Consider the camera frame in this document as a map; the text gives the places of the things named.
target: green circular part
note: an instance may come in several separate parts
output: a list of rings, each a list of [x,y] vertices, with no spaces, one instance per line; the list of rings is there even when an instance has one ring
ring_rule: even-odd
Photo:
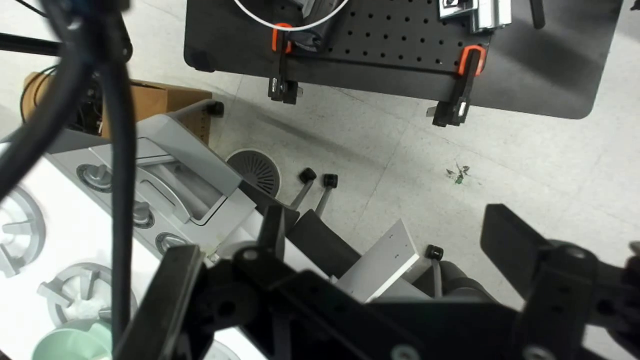
[[[101,325],[93,325],[88,333],[58,328],[40,341],[31,360],[110,360],[110,349],[111,334]]]

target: mounting hole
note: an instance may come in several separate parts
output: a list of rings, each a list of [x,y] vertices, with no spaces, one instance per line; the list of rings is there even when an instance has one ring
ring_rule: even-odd
[[[569,294],[572,292],[572,289],[569,286],[557,286],[557,294]]]
[[[595,310],[598,310],[600,315],[604,315],[604,316],[616,315],[616,306],[613,306],[613,303],[610,303],[610,300],[600,300],[600,303],[595,304]]]
[[[553,306],[552,306],[552,312],[561,315],[561,312],[564,312],[564,306],[553,304]]]
[[[236,304],[233,303],[221,303],[218,306],[218,316],[227,319],[236,312]]]

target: white floor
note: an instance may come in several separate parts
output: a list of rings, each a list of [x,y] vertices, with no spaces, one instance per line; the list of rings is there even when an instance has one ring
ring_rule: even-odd
[[[420,249],[443,246],[469,277],[502,303],[519,300],[477,246],[488,203],[503,203],[548,239],[572,240],[602,260],[624,264],[640,239],[640,21],[624,7],[594,113],[582,122],[472,108],[462,128],[434,128],[434,103],[303,87],[297,107],[266,99],[266,80],[202,75],[182,61],[183,0],[133,3],[126,16],[133,40],[133,78],[208,89],[225,100],[209,147],[268,152],[282,170],[280,199],[297,192],[296,175],[339,175],[326,220],[358,250],[368,250],[397,219]],[[0,3],[0,31],[49,39],[44,22]],[[0,53],[0,128],[17,127],[21,80],[49,58]],[[447,170],[467,167],[462,185]],[[320,199],[316,187],[306,203]],[[616,346],[595,349],[620,359]]]

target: black mechanical frame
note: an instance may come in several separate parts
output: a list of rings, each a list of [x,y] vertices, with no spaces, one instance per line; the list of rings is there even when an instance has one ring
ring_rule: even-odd
[[[521,312],[495,303],[364,306],[278,260],[278,219],[266,225],[271,245],[214,269],[203,269],[195,246],[169,249],[117,359],[202,359],[227,326],[273,360],[600,359],[582,349],[585,325],[640,354],[640,254],[613,269],[583,249],[543,240],[505,207],[488,207],[481,249],[526,297]]]

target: black clamp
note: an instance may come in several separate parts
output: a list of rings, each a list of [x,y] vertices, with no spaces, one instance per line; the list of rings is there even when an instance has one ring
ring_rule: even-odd
[[[469,108],[473,80],[483,70],[486,50],[481,46],[465,46],[458,62],[458,83],[453,95],[445,103],[438,103],[434,127],[460,127]]]
[[[288,75],[286,75],[286,57],[291,54],[293,45],[288,40],[286,32],[271,31],[270,46],[276,57],[273,57],[271,77],[268,78],[268,97],[273,103],[296,105],[297,83],[288,80]]]

